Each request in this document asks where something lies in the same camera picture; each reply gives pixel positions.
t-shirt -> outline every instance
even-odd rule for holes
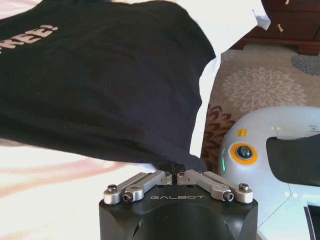
[[[0,20],[0,138],[203,170],[189,148],[214,57],[177,4],[44,0]]]

silver bracket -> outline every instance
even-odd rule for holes
[[[140,172],[119,185],[109,185],[103,193],[103,201],[107,205],[115,205],[121,200],[127,203],[139,201],[155,185],[172,184],[172,177],[169,172],[160,170],[149,174]],[[253,201],[253,192],[247,184],[236,185],[211,171],[203,174],[194,170],[181,171],[177,174],[177,182],[184,185],[198,185],[217,200],[232,202],[236,199],[246,204]]]
[[[164,171],[157,170],[152,174],[140,172],[118,186],[109,185],[103,193],[103,201],[108,205],[115,205],[121,199],[125,202],[139,201],[155,185],[166,185],[167,181]]]
[[[203,174],[194,170],[182,171],[177,176],[178,184],[196,184],[210,193],[211,197],[221,201],[236,201],[244,204],[252,203],[254,194],[245,183],[239,185],[211,171]]]

drawer knob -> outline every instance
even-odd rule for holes
[[[281,24],[278,24],[277,27],[278,27],[280,33],[282,33],[284,31],[284,29],[282,28]]]

carpet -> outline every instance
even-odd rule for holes
[[[257,109],[287,105],[320,107],[320,56],[260,44],[225,52],[205,123],[201,157],[207,166],[217,171],[221,142],[237,120]]]

drawer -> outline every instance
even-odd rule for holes
[[[320,14],[316,12],[270,12],[269,17],[267,31],[256,27],[246,37],[312,41],[320,29]]]
[[[267,12],[319,12],[320,0],[262,0]]]

